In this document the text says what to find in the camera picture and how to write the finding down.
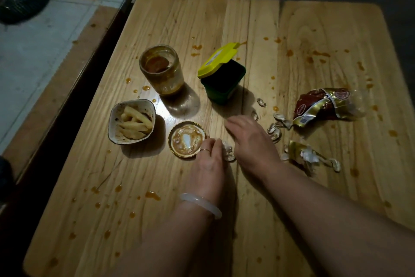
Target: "white jade bangle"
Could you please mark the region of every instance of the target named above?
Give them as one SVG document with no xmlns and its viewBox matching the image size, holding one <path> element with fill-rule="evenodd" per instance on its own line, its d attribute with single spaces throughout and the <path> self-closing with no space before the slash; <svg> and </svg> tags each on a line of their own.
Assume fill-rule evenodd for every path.
<svg viewBox="0 0 415 277">
<path fill-rule="evenodd" d="M 206 210 L 210 211 L 215 215 L 216 220 L 222 218 L 222 212 L 220 211 L 220 209 L 202 197 L 190 193 L 182 193 L 180 194 L 180 199 L 182 201 L 189 201 L 191 203 L 195 203 L 200 207 L 205 208 Z"/>
</svg>

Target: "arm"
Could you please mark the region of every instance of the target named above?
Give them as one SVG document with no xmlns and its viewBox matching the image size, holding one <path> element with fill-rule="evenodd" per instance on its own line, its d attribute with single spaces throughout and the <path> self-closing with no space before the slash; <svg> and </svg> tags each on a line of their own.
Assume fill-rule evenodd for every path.
<svg viewBox="0 0 415 277">
<path fill-rule="evenodd" d="M 225 182 L 222 141 L 205 139 L 190 171 L 186 192 L 218 205 Z M 202 207 L 181 202 L 169 219 L 132 248 L 106 277 L 183 276 L 193 253 L 213 220 Z"/>
<path fill-rule="evenodd" d="M 226 123 L 235 155 L 294 222 L 332 276 L 411 276 L 415 233 L 366 210 L 281 162 L 263 128 L 249 117 Z"/>
</svg>

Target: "bowl of food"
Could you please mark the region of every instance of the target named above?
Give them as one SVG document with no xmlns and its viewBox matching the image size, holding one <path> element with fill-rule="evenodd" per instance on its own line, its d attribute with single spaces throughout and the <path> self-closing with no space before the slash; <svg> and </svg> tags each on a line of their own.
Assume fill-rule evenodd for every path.
<svg viewBox="0 0 415 277">
<path fill-rule="evenodd" d="M 118 103 L 111 110 L 108 138 L 118 145 L 141 142 L 151 135 L 156 120 L 156 108 L 147 99 Z"/>
</svg>

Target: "glass jar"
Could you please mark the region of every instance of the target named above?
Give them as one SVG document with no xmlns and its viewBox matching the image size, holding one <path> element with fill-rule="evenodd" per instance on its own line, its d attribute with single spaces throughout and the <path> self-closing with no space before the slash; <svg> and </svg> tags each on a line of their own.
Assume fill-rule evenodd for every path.
<svg viewBox="0 0 415 277">
<path fill-rule="evenodd" d="M 176 51 L 159 44 L 141 54 L 140 69 L 160 96 L 170 96 L 184 85 L 183 73 Z"/>
</svg>

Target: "square bowl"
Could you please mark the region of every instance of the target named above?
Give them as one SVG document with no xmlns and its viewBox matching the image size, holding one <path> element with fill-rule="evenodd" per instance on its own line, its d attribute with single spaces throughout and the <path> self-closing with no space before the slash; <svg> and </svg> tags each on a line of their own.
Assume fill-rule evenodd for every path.
<svg viewBox="0 0 415 277">
<path fill-rule="evenodd" d="M 121 114 L 124 112 L 124 108 L 126 106 L 130 106 L 136 109 L 138 112 L 146 114 L 151 122 L 153 123 L 152 131 L 144 138 L 139 140 L 129 139 L 125 137 L 119 131 L 120 123 L 121 123 Z M 114 143 L 118 145 L 129 145 L 139 143 L 143 140 L 146 140 L 150 137 L 150 135 L 154 131 L 154 125 L 156 122 L 156 108 L 152 101 L 147 99 L 138 99 L 138 100 L 129 100 L 123 101 L 115 105 L 111 110 L 110 121 L 108 123 L 108 138 Z"/>
</svg>

